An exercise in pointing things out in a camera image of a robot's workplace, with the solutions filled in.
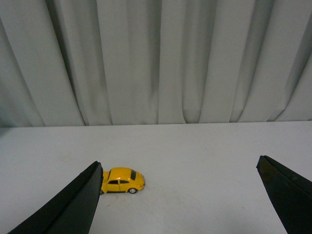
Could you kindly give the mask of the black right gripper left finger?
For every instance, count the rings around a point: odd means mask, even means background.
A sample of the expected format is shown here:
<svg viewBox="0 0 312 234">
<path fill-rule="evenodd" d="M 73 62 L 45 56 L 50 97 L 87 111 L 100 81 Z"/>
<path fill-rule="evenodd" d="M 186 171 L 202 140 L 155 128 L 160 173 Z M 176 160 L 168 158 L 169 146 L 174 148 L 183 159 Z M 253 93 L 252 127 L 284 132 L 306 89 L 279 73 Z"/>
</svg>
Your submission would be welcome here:
<svg viewBox="0 0 312 234">
<path fill-rule="evenodd" d="M 11 234 L 87 234 L 98 205 L 103 169 L 95 161 Z"/>
</svg>

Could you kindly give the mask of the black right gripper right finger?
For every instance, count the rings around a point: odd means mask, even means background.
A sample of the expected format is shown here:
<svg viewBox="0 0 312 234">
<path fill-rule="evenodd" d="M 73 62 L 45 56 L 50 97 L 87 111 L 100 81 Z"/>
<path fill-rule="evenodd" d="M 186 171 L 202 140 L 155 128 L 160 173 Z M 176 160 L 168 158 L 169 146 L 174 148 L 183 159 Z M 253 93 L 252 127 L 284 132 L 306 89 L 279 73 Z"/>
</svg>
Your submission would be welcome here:
<svg viewBox="0 0 312 234">
<path fill-rule="evenodd" d="M 312 182 L 269 156 L 260 156 L 256 168 L 286 232 L 310 234 Z"/>
</svg>

